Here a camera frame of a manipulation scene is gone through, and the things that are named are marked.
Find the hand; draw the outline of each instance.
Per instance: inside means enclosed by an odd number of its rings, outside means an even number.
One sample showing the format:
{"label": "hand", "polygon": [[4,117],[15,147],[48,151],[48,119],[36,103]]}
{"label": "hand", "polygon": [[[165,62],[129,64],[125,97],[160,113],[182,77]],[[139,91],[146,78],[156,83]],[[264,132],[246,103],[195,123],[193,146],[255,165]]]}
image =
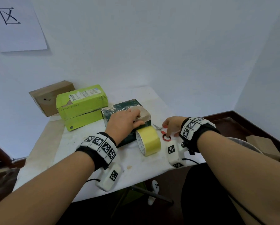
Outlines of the hand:
{"label": "hand", "polygon": [[162,124],[163,127],[168,126],[166,137],[169,137],[172,132],[177,132],[177,131],[178,132],[175,133],[174,136],[178,136],[181,131],[182,123],[183,121],[185,121],[186,118],[187,117],[180,117],[180,116],[173,116],[167,118]]}
{"label": "hand", "polygon": [[135,121],[137,116],[140,115],[140,110],[130,109],[125,111],[118,111],[111,115],[107,124],[105,133],[115,140],[118,145],[124,138],[131,133],[134,128],[144,125],[144,121]]}

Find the cardboard box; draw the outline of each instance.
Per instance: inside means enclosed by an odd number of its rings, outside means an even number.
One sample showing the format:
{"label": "cardboard box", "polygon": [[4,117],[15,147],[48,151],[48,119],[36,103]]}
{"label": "cardboard box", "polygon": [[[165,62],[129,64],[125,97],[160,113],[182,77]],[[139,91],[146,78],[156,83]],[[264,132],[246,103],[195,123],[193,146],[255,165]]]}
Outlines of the cardboard box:
{"label": "cardboard box", "polygon": [[57,95],[74,90],[73,83],[63,80],[59,83],[30,91],[29,94],[41,109],[42,113],[49,117],[58,113],[56,108]]}
{"label": "cardboard box", "polygon": [[102,119],[101,108],[108,98],[99,85],[78,89],[57,96],[56,106],[68,131]]}
{"label": "cardboard box", "polygon": [[277,161],[280,160],[280,153],[272,140],[261,136],[247,136],[246,140],[248,143],[259,149],[264,155]]}
{"label": "cardboard box", "polygon": [[[119,104],[106,107],[101,109],[101,113],[105,122],[105,126],[107,126],[108,121],[110,120],[111,114],[116,113],[117,111],[120,110],[127,110],[131,106],[142,106],[136,99],[132,99],[126,102],[121,102]],[[140,125],[138,128],[135,128],[132,130],[132,132],[117,146],[121,147],[123,145],[126,145],[128,143],[131,143],[132,141],[136,140],[136,130],[150,126],[151,125],[151,119],[145,121],[144,125]]]}

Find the red scissors handle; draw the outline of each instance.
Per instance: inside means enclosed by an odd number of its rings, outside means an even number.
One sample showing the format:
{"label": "red scissors handle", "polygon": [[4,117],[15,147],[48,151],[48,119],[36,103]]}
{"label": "red scissors handle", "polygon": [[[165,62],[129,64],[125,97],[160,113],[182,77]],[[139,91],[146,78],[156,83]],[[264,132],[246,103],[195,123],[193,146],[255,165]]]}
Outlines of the red scissors handle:
{"label": "red scissors handle", "polygon": [[171,141],[171,137],[170,137],[170,136],[168,137],[169,139],[165,139],[165,138],[164,138],[164,137],[166,136],[166,133],[165,133],[164,131],[161,131],[161,133],[163,134],[163,140],[164,140],[164,141],[167,141],[167,142],[168,142],[168,141]]}

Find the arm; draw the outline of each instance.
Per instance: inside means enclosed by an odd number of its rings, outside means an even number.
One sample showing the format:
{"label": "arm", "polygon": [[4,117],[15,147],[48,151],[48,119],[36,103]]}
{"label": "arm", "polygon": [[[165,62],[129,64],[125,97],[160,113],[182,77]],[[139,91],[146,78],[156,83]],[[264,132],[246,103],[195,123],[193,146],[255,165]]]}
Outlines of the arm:
{"label": "arm", "polygon": [[[171,134],[180,131],[185,119],[170,117],[163,126],[168,125]],[[197,147],[230,194],[264,223],[280,224],[280,162],[213,131],[204,132]]]}
{"label": "arm", "polygon": [[[105,132],[119,144],[134,128],[144,124],[135,122],[139,114],[138,109],[112,114]],[[0,202],[0,224],[55,224],[97,164],[96,158],[83,151],[61,160]]]}

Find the white paper on wall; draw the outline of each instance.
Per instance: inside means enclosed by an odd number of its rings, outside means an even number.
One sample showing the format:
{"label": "white paper on wall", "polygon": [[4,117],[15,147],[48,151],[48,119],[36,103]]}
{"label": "white paper on wall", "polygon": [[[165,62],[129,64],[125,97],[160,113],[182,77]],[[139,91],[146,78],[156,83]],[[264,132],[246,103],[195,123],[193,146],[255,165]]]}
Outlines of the white paper on wall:
{"label": "white paper on wall", "polygon": [[0,52],[44,49],[47,45],[31,0],[0,0]]}

